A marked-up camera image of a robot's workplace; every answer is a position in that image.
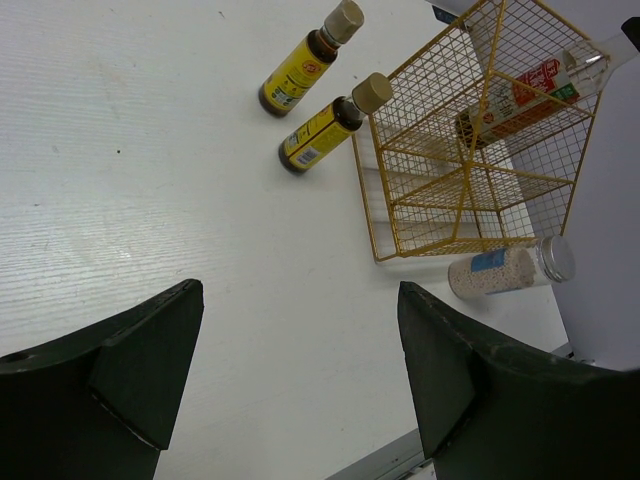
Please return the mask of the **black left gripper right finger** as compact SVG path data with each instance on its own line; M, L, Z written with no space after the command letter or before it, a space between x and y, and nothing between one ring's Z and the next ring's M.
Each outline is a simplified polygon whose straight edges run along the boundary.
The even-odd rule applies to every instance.
M425 456L440 479L635 479L639 374L505 335L413 282L397 318Z

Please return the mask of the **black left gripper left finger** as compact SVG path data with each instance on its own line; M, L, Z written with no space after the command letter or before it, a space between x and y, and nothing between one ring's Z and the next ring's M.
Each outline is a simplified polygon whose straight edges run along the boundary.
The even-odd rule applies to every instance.
M151 479L176 424L204 313L184 280L1 359L4 479Z

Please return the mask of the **white granule jar silver lid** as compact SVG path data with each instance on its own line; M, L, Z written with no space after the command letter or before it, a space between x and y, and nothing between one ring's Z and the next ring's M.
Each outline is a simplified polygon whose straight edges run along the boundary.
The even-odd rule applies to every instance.
M575 274L569 243L554 235L457 260L448 268L448 283L460 299L474 299L565 283Z

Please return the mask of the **dark sauce bottle red label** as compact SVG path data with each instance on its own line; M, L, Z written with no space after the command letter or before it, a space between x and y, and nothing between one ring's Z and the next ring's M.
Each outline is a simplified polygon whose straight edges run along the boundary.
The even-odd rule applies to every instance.
M454 120L459 140L468 148L484 148L599 92L611 60L592 44L578 43L513 80L492 80L485 100L462 110Z

